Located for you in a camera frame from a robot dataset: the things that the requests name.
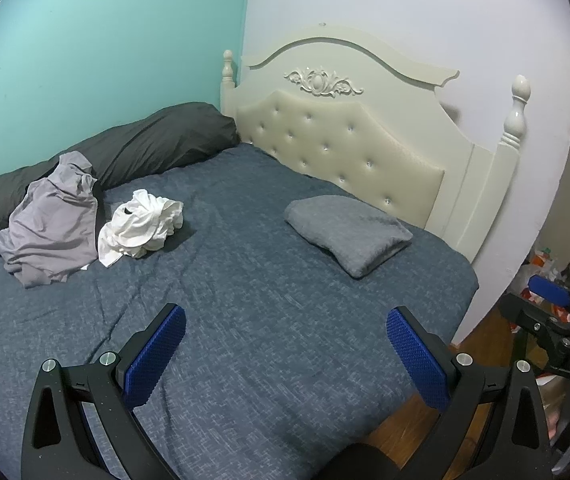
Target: bedpost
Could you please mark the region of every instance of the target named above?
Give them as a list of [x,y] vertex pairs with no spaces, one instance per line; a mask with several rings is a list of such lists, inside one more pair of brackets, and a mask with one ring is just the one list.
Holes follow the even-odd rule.
[[455,247],[470,262],[476,257],[482,242],[489,233],[516,170],[520,157],[518,152],[520,141],[527,133],[524,110],[530,95],[529,81],[521,75],[516,76],[511,85],[513,103],[510,113],[503,123],[503,133],[494,154],[492,165],[487,173],[474,211]]
[[503,123],[503,133],[500,142],[513,146],[517,150],[520,148],[520,141],[527,133],[527,123],[525,122],[525,105],[529,101],[531,88],[529,81],[521,75],[517,75],[511,84],[511,98],[513,103],[511,111]]
[[233,54],[231,50],[223,52],[223,80],[220,83],[220,112],[226,116],[233,116],[231,96],[229,91],[236,87],[234,83],[234,69],[232,68]]

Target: gray clothing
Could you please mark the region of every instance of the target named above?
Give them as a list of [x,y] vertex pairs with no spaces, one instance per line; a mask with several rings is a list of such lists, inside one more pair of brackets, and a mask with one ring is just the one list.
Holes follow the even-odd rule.
[[4,268],[25,288],[66,282],[98,257],[91,170],[81,153],[63,153],[49,176],[29,185],[9,227],[0,231]]
[[82,140],[49,160],[0,175],[0,230],[9,225],[9,215],[25,197],[30,182],[49,174],[62,153],[81,152],[92,162],[100,187],[111,189],[205,160],[238,142],[234,120],[213,105],[183,103],[163,108],[148,118]]
[[294,200],[285,220],[305,240],[327,249],[352,278],[362,278],[412,239],[397,218],[348,196]]

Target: bed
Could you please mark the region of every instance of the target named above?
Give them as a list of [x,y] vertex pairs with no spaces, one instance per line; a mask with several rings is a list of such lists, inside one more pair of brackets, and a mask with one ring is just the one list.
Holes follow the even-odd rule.
[[[136,179],[184,202],[184,226],[141,260],[92,264],[24,290],[0,264],[0,471],[20,478],[20,444],[40,364],[120,348],[166,302],[187,335],[135,413],[184,480],[306,479],[375,429],[412,392],[385,337],[407,305],[450,340],[478,288],[470,261],[507,191],[525,133],[524,78],[495,152],[467,140],[434,87],[458,73],[412,62],[357,30],[319,25],[242,60],[223,59],[222,112],[243,141]],[[284,220],[292,200],[354,196],[414,235],[360,280]],[[88,418],[110,471],[126,473]]]

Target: white cloth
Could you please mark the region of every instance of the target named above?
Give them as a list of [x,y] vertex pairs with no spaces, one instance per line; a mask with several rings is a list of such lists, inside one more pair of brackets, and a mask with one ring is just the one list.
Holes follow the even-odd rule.
[[182,227],[182,202],[155,197],[137,189],[121,204],[98,234],[98,260],[109,267],[123,254],[140,258],[164,246],[165,238]]

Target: carved floral ornament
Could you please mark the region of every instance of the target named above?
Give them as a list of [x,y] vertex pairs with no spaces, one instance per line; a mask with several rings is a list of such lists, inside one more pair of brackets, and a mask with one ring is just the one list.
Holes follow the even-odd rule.
[[301,90],[315,96],[331,95],[335,98],[338,94],[360,95],[364,91],[362,88],[360,90],[354,88],[348,78],[338,77],[335,72],[329,74],[322,67],[318,70],[309,67],[304,70],[297,68],[284,77],[300,85]]

